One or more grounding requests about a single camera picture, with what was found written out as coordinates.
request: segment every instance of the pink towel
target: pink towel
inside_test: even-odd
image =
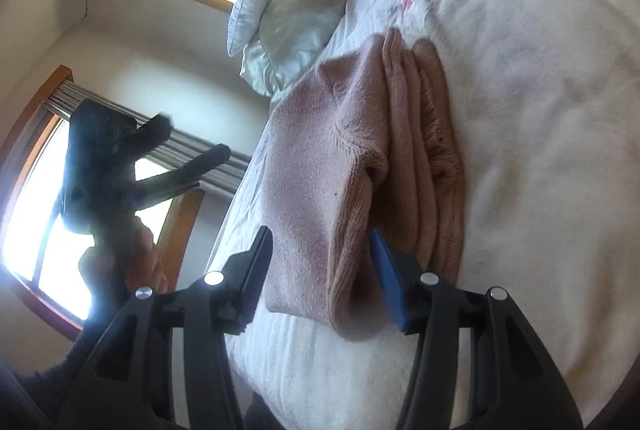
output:
[[[274,249],[270,311],[308,317],[346,338],[383,310],[367,234],[455,282],[463,242],[463,170],[433,44],[397,30],[310,69],[274,110],[263,220]]]

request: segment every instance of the metal screw head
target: metal screw head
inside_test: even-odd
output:
[[[223,280],[225,280],[225,276],[221,271],[211,271],[204,276],[204,282],[209,285],[222,284]]]
[[[500,301],[507,300],[507,298],[509,298],[509,293],[501,287],[492,287],[489,295],[491,295],[491,298],[494,300]]]
[[[151,298],[153,293],[153,289],[151,289],[148,285],[143,285],[142,287],[136,289],[136,298],[138,300],[146,300],[147,298]]]
[[[426,285],[436,285],[440,279],[435,273],[423,273],[420,276],[420,282]]]

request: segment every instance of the white bedspread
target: white bedspread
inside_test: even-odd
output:
[[[640,352],[640,0],[350,0],[323,56],[393,24],[408,42],[430,37],[447,74],[468,184],[458,285],[510,291],[587,423]],[[267,137],[214,269],[260,225]],[[389,430],[415,338],[390,326],[348,343],[260,303],[227,345],[287,429]]]

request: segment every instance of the white pillow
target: white pillow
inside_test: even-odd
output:
[[[226,34],[226,52],[235,56],[258,31],[262,13],[271,0],[236,0]]]
[[[258,34],[244,49],[240,76],[265,96],[295,83],[331,39],[344,4],[345,0],[272,0]]]

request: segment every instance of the curtain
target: curtain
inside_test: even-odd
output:
[[[106,100],[68,80],[63,81],[63,83],[53,91],[44,103],[44,106],[53,114],[68,120],[78,105],[80,105],[80,102],[86,98],[91,98],[116,111],[134,117],[138,122],[138,126],[149,120],[148,117]],[[169,140],[151,152],[148,158],[158,163],[158,165],[164,166],[164,168],[175,169],[181,167],[187,161],[211,147],[213,147],[213,144],[208,141],[174,130]],[[229,161],[207,172],[200,181],[200,186],[206,192],[230,200],[238,190],[249,160],[250,158],[247,155],[232,150]]]

